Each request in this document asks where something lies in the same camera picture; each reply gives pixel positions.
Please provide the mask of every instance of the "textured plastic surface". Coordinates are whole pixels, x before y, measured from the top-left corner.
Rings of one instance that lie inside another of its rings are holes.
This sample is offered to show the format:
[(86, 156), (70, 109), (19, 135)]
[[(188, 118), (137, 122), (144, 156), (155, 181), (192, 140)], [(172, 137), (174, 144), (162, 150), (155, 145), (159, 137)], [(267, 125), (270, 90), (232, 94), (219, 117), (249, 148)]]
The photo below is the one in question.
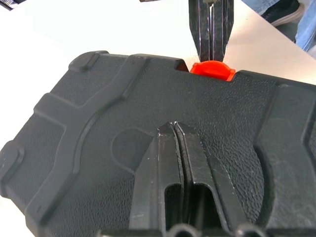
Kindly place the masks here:
[(157, 129), (180, 121), (208, 165), (227, 170), (249, 222), (315, 228), (315, 105), (309, 84), (245, 71), (227, 82), (179, 59), (89, 52), (1, 151), (0, 192), (37, 237), (127, 229), (135, 171)]

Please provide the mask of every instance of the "sneaker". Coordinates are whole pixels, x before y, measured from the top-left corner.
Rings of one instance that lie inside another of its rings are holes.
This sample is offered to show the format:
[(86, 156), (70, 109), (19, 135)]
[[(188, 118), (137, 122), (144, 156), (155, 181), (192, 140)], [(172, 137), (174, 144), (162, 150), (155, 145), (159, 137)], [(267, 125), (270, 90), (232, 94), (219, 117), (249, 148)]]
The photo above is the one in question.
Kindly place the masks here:
[(269, 7), (262, 17), (275, 27), (299, 19), (303, 14), (304, 5), (297, 0), (280, 0)]

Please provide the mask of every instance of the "white table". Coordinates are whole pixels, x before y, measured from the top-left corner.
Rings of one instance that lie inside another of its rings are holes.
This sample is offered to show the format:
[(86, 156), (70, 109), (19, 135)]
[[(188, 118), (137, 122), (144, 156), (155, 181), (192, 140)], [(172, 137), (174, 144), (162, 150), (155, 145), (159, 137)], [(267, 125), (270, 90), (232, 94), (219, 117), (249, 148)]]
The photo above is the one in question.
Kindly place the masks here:
[[(186, 0), (28, 0), (0, 11), (0, 147), (79, 54), (107, 50), (198, 60)], [(316, 61), (240, 0), (224, 60), (231, 68), (316, 84)], [(0, 235), (32, 237), (23, 214), (0, 198)]]

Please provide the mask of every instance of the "plastic latch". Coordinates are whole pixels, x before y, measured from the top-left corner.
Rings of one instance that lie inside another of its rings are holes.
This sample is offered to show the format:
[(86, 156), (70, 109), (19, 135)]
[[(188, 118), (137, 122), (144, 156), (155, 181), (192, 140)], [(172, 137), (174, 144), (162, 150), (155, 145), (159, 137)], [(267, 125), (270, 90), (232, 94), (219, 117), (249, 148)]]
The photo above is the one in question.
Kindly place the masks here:
[(190, 73), (225, 81), (231, 81), (236, 73), (235, 69), (229, 68), (225, 63), (219, 61), (205, 61), (194, 63)]

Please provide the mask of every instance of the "jeans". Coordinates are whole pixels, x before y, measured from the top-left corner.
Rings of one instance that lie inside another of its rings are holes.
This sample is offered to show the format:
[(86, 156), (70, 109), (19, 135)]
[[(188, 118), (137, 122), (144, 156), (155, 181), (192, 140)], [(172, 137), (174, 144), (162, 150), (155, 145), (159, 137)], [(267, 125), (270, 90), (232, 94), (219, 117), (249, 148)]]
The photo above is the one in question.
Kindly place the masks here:
[[(278, 0), (243, 0), (250, 8), (258, 14), (263, 14), (270, 6)], [(297, 27), (296, 44), (308, 51), (314, 41), (316, 34), (316, 0), (310, 0), (310, 5)]]

